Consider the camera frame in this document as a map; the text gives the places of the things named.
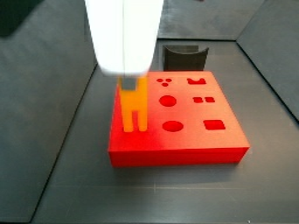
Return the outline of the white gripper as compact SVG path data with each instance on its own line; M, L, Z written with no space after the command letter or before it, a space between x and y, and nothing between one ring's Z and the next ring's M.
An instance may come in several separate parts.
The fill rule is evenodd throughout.
M136 89L137 76L152 64L164 0L84 0L88 26L104 75L121 79L124 90Z

